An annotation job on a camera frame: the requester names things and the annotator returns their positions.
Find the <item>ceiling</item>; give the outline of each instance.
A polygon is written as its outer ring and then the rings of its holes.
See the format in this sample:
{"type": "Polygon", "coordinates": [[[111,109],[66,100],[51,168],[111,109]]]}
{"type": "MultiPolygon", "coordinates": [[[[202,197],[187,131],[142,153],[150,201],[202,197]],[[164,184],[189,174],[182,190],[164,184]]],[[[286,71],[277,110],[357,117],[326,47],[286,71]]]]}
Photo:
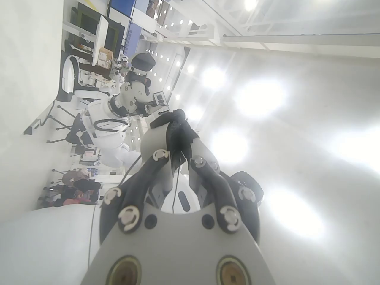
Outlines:
{"type": "MultiPolygon", "coordinates": [[[[379,0],[214,1],[247,35],[380,32],[379,0]]],[[[198,44],[180,71],[183,46],[139,45],[170,57],[152,86],[172,92],[221,169],[262,185],[260,248],[277,283],[378,284],[380,61],[198,44]]]]}

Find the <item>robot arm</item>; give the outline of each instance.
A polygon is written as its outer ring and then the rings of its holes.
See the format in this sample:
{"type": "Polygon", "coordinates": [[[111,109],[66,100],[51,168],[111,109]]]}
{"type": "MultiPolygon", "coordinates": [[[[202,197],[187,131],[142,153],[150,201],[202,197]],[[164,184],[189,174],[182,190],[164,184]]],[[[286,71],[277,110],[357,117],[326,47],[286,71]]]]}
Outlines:
{"type": "Polygon", "coordinates": [[[253,179],[221,172],[182,110],[151,123],[141,157],[140,170],[104,197],[101,247],[82,285],[275,284],[251,231],[260,198],[253,179]],[[173,173],[186,161],[201,210],[164,213],[173,173]]]}

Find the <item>white robot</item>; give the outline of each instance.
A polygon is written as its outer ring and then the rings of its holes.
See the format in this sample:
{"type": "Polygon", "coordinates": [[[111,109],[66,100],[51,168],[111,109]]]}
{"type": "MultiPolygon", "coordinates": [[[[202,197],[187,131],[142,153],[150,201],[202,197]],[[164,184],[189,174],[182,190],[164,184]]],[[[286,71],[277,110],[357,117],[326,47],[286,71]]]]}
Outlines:
{"type": "Polygon", "coordinates": [[[127,82],[121,85],[120,94],[88,105],[82,116],[86,130],[77,132],[77,136],[85,147],[101,150],[103,164],[109,167],[129,167],[140,155],[129,151],[128,145],[124,143],[125,132],[131,124],[130,117],[146,117],[166,111],[168,107],[163,92],[154,93],[151,101],[145,93],[144,84],[138,81],[127,82]],[[86,143],[88,137],[92,145],[86,143]]]}

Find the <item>black chair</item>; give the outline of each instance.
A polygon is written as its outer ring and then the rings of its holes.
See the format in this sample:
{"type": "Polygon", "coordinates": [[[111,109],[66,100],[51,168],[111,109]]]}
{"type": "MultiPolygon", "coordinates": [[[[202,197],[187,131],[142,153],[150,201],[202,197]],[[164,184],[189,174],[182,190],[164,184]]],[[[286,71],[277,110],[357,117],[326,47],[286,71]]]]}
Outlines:
{"type": "Polygon", "coordinates": [[[53,141],[47,140],[46,142],[48,144],[52,144],[52,143],[58,143],[60,141],[68,141],[71,144],[83,145],[85,147],[92,145],[91,137],[87,133],[86,128],[84,127],[84,125],[82,123],[82,120],[80,118],[80,113],[78,113],[76,116],[74,116],[70,112],[65,110],[63,107],[61,107],[60,105],[57,106],[57,108],[66,112],[67,114],[71,115],[74,118],[74,122],[72,123],[71,126],[66,126],[64,123],[60,122],[59,120],[57,120],[56,118],[54,118],[50,115],[49,118],[51,118],[53,121],[57,122],[58,124],[62,125],[62,127],[57,128],[56,130],[68,129],[68,130],[70,130],[70,132],[67,134],[66,138],[53,140],[53,141]],[[78,132],[83,133],[81,137],[79,137],[77,135],[78,132]]]}

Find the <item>ceiling light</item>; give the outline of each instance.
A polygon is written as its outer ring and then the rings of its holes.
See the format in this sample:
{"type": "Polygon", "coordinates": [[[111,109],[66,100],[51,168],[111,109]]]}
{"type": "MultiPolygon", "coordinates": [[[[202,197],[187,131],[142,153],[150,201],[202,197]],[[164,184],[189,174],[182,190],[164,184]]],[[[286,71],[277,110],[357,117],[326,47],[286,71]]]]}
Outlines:
{"type": "Polygon", "coordinates": [[[193,66],[193,65],[189,65],[189,66],[187,67],[187,72],[188,72],[189,74],[193,73],[193,72],[194,72],[194,66],[193,66]]]}
{"type": "Polygon", "coordinates": [[[310,238],[320,236],[324,229],[319,216],[296,194],[288,190],[276,190],[266,197],[277,220],[298,235],[310,238]]]}
{"type": "Polygon", "coordinates": [[[185,113],[189,120],[198,121],[202,118],[204,111],[198,106],[191,106],[185,113]]]}
{"type": "Polygon", "coordinates": [[[257,6],[257,0],[244,0],[244,6],[247,11],[252,11],[257,6]]]}
{"type": "Polygon", "coordinates": [[[333,142],[333,151],[351,163],[380,173],[380,126],[363,132],[341,133],[333,142]]]}
{"type": "Polygon", "coordinates": [[[262,118],[282,106],[285,92],[278,81],[252,80],[243,85],[234,100],[243,115],[262,118]]]}
{"type": "Polygon", "coordinates": [[[209,68],[202,73],[202,83],[205,87],[218,90],[226,81],[226,76],[218,68],[209,68]]]}
{"type": "Polygon", "coordinates": [[[211,141],[211,152],[221,163],[236,164],[248,153],[248,142],[239,133],[239,129],[223,129],[217,132],[211,141]]]}

